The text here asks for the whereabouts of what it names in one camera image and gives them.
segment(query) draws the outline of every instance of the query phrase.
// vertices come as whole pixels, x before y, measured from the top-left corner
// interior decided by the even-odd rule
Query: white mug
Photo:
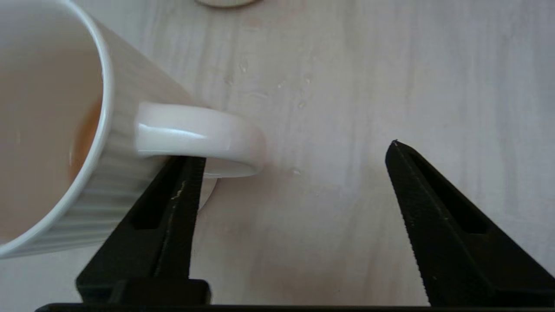
[[[100,96],[93,143],[70,180],[77,129]],[[0,148],[0,258],[103,241],[166,155],[207,157],[208,193],[208,178],[255,174],[265,158],[255,125],[196,107],[69,1],[0,3]]]

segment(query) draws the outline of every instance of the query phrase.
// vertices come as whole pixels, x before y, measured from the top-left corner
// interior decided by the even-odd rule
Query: wood grain
[[[393,139],[555,274],[555,2],[77,2],[268,138],[266,169],[222,180],[199,215],[191,272],[214,303],[426,305]],[[78,300],[68,285],[93,252],[0,261],[3,310]]]

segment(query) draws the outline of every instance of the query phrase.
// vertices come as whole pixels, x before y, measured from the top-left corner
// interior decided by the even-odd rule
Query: mug handle
[[[262,170],[266,142],[252,122],[209,108],[140,103],[135,117],[140,156],[206,157],[205,178],[247,177]]]

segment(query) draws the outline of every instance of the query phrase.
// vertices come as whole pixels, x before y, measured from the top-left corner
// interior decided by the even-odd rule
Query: black plastic
[[[387,151],[387,170],[432,307],[207,305],[208,283],[188,278],[204,164],[203,158],[171,159],[81,272],[77,288],[84,303],[37,311],[555,312],[555,279],[418,152],[397,141]]]
[[[555,279],[424,157],[394,141],[389,172],[432,306],[548,306]]]
[[[188,278],[205,161],[174,157],[166,163],[77,277],[84,303],[209,300],[208,284]],[[162,295],[164,283],[179,287],[175,298]]]

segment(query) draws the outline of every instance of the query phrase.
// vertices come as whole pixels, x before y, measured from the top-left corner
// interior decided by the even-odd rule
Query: brown liquid
[[[102,98],[99,98],[81,122],[69,160],[69,178],[71,181],[75,179],[89,154],[90,146],[93,144],[94,135],[97,132],[101,107]]]

